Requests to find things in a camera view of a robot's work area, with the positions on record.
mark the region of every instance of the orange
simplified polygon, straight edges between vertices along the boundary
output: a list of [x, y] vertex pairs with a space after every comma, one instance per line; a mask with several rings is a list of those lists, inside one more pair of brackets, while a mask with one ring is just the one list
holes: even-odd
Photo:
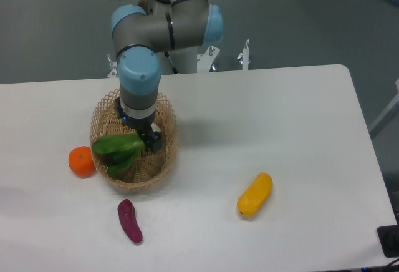
[[81, 146], [73, 149], [68, 157], [69, 168], [81, 178], [89, 177], [95, 171], [90, 147]]

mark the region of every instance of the metal stand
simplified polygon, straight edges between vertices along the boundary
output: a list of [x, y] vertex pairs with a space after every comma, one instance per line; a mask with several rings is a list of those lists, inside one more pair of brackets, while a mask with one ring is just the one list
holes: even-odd
[[[396, 81], [396, 85], [399, 92], [399, 79]], [[399, 93], [397, 93], [377, 118], [370, 124], [368, 133], [370, 134], [371, 139], [374, 139], [398, 113]]]

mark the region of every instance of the cable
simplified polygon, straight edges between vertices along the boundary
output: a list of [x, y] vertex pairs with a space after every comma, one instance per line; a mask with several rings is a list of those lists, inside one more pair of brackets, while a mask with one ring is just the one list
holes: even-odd
[[176, 69], [175, 63], [173, 63], [173, 61], [172, 61], [172, 59], [171, 59], [169, 53], [168, 53], [168, 52], [164, 52], [164, 54], [165, 54], [165, 57], [168, 58], [169, 63], [170, 63], [170, 65], [172, 66], [173, 74], [179, 74], [178, 71], [177, 71], [177, 69]]
[[395, 263], [397, 263], [397, 262], [399, 262], [399, 258], [397, 258], [396, 260], [394, 260], [394, 261], [391, 261], [389, 264], [387, 264], [385, 267], [384, 267], [384, 269], [383, 269], [383, 271], [384, 272], [394, 272], [394, 271], [398, 271], [399, 270], [399, 265], [393, 265], [393, 264], [395, 264]]

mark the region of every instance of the gray floor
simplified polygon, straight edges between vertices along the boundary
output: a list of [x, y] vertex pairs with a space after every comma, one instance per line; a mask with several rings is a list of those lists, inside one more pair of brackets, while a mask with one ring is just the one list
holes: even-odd
[[[137, 0], [0, 0], [0, 83], [105, 77], [110, 16]], [[252, 68], [346, 65], [366, 123], [397, 93], [399, 6], [388, 0], [210, 0], [226, 20], [220, 70], [250, 38]], [[399, 117], [373, 141], [399, 190]]]

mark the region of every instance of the black object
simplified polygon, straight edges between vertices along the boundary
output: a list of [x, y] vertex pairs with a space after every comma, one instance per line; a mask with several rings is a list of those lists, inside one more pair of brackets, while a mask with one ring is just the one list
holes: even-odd
[[120, 105], [120, 97], [115, 99], [115, 111], [123, 125], [136, 130], [147, 151], [156, 153], [162, 148], [162, 136], [159, 132], [154, 132], [151, 126], [155, 118], [155, 111], [151, 116], [144, 119], [131, 118], [123, 111], [123, 108]]
[[399, 257], [399, 225], [377, 228], [382, 251], [387, 258]]

